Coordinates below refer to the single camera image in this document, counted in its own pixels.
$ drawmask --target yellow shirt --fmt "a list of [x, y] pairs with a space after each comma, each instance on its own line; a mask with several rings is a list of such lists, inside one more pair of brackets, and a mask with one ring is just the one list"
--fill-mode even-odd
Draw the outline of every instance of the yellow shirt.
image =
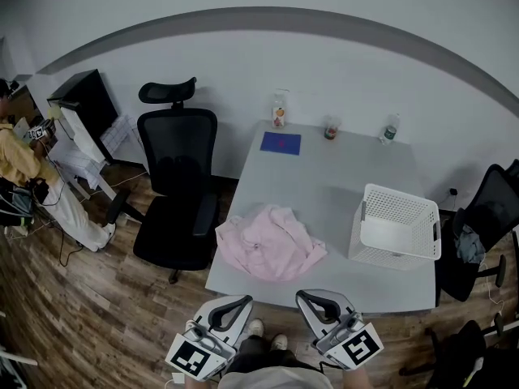
[[13, 132], [11, 124], [0, 124], [0, 176], [23, 187], [36, 177], [52, 186], [59, 173], [45, 159], [38, 160], [34, 151]]

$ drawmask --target sneaker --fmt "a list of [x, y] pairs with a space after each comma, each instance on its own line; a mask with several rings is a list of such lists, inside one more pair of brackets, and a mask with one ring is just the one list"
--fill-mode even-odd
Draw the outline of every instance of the sneaker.
[[252, 320], [247, 328], [247, 334], [249, 336], [263, 337], [263, 333], [265, 333], [263, 322], [259, 318]]
[[105, 248], [105, 246], [107, 246], [110, 241], [112, 240], [112, 238], [114, 237], [114, 234], [115, 234], [115, 228], [117, 228], [117, 225], [116, 224], [107, 224], [103, 230], [105, 230], [107, 233], [108, 233], [108, 241], [106, 241], [106, 243], [103, 245], [103, 246], [100, 246], [100, 248]]
[[278, 334], [272, 339], [271, 350], [286, 350], [289, 347], [289, 339], [284, 334]]

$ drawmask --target white plastic basket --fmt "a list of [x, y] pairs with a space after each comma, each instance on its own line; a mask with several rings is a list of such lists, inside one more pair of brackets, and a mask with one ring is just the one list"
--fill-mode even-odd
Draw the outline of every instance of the white plastic basket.
[[440, 256], [440, 215], [435, 202], [366, 185], [355, 212], [350, 259], [407, 271]]

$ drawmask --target cable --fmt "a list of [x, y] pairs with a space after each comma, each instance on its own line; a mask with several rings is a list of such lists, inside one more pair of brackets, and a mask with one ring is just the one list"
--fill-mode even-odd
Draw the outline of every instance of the cable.
[[174, 382], [174, 379], [170, 379], [170, 380], [168, 380], [168, 381], [164, 384], [164, 389], [165, 389], [166, 386], [168, 386], [168, 383], [169, 383], [169, 382]]
[[84, 248], [84, 246], [81, 245], [81, 247], [78, 250], [73, 250], [72, 252], [69, 252], [69, 254], [66, 256], [66, 262], [63, 265], [63, 263], [62, 263], [62, 252], [63, 252], [63, 241], [65, 239], [65, 233], [63, 232], [63, 229], [61, 227], [60, 227], [60, 229], [62, 231], [62, 245], [59, 248], [59, 258], [58, 258], [58, 261], [59, 261], [59, 264], [62, 267], [66, 268], [66, 266], [68, 265], [68, 259], [71, 257], [71, 255], [75, 254], [76, 252], [80, 252]]
[[[34, 229], [33, 231], [30, 232], [30, 234], [28, 234], [26, 237], [30, 237], [33, 233], [39, 231], [41, 228], [44, 228], [45, 226], [47, 226], [48, 224], [51, 224], [53, 223], [55, 220], [51, 220], [50, 222], [47, 222], [46, 224], [43, 224], [42, 226], [40, 226], [38, 229]], [[24, 239], [26, 237], [10, 237], [9, 239], [11, 240], [14, 240], [14, 239]]]
[[[485, 256], [483, 257], [483, 261], [481, 261], [481, 263], [479, 264], [479, 266], [480, 266], [480, 267], [484, 266], [485, 269], [488, 269], [488, 266], [484, 263], [486, 258], [487, 258], [487, 255], [485, 254]], [[503, 309], [504, 309], [504, 300], [499, 300], [498, 302], [495, 302], [495, 301], [492, 299], [491, 295], [490, 295], [490, 284], [488, 284], [488, 277], [487, 277], [487, 276], [485, 277], [485, 282], [487, 283], [487, 288], [488, 288], [488, 299], [489, 299], [490, 301], [492, 301], [494, 304], [496, 304], [497, 306], [498, 306], [499, 304], [503, 304], [503, 305], [501, 306], [501, 310], [499, 311], [499, 312], [502, 314], [502, 313], [503, 313]]]
[[[121, 184], [123, 184], [123, 183], [126, 183], [126, 182], [129, 182], [130, 180], [133, 180], [134, 178], [141, 177], [141, 176], [145, 175], [146, 173], [147, 173], [147, 172], [143, 172], [143, 173], [141, 173], [141, 174], [138, 174], [137, 176], [130, 177], [130, 178], [126, 179], [126, 180], [123, 180], [122, 182], [119, 182], [119, 183], [115, 184], [115, 185], [111, 185], [110, 187], [116, 187], [116, 186], [119, 186], [119, 185], [121, 185]], [[93, 192], [90, 196], [97, 195], [98, 193], [101, 193], [102, 191], [103, 191], [103, 190], [95, 191], [95, 192]]]
[[15, 210], [19, 212], [19, 215], [16, 215], [15, 213], [10, 213], [8, 211], [0, 211], [2, 213], [6, 213], [7, 215], [13, 215], [13, 216], [20, 216], [20, 217], [31, 217], [32, 215], [29, 215], [24, 209], [20, 209], [18, 206], [16, 206], [14, 203], [8, 202], [4, 199], [4, 197], [0, 194], [0, 199], [7, 203], [9, 206], [13, 207]]
[[51, 206], [56, 206], [58, 203], [59, 203], [59, 200], [62, 198], [62, 193], [63, 193], [63, 189], [65, 188], [65, 182], [63, 183], [63, 186], [62, 186], [62, 189], [59, 191], [59, 196], [58, 196], [58, 200], [56, 200], [56, 203], [51, 203], [51, 204], [43, 204], [43, 203], [40, 203], [38, 201], [38, 199], [36, 199], [36, 202], [39, 206], [44, 206], [44, 207], [51, 207]]
[[118, 184], [116, 184], [116, 185], [112, 185], [112, 186], [110, 186], [110, 187], [116, 187], [116, 186], [119, 186], [119, 185], [121, 185], [121, 184], [123, 184], [123, 183], [125, 183], [125, 182], [129, 182], [130, 180], [133, 180], [134, 178], [141, 177], [141, 176], [145, 175], [146, 173], [147, 173], [147, 172], [143, 172], [143, 173], [141, 173], [141, 174], [138, 174], [137, 176], [134, 176], [134, 177], [128, 178], [127, 180], [123, 180], [122, 182], [119, 182]]
[[4, 215], [16, 216], [16, 217], [31, 217], [32, 216], [32, 215], [28, 215], [28, 214], [13, 213], [13, 212], [3, 211], [3, 210], [0, 210], [0, 213], [3, 213]]
[[445, 202], [445, 200], [447, 200], [448, 198], [450, 198], [452, 195], [450, 193], [447, 194], [447, 196], [445, 196], [445, 199], [443, 199], [441, 202], [438, 202], [437, 205], [439, 206], [440, 204], [442, 204], [443, 202]]
[[338, 365], [332, 365], [330, 363], [327, 363], [326, 361], [320, 361], [319, 362], [319, 368], [321, 369], [321, 373], [324, 374], [324, 368], [323, 366], [327, 366], [327, 367], [331, 367], [332, 369], [342, 369], [340, 366]]

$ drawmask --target label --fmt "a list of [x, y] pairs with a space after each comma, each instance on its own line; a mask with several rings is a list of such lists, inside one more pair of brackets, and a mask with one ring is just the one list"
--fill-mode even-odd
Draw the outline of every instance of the label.
[[334, 127], [328, 127], [325, 131], [324, 131], [324, 137], [326, 139], [335, 139], [335, 136], [337, 135], [337, 128], [334, 128]]
[[272, 108], [272, 126], [276, 128], [285, 126], [285, 110], [283, 108]]
[[397, 134], [397, 129], [394, 126], [387, 126], [386, 131], [384, 132], [384, 137], [386, 139], [394, 139]]

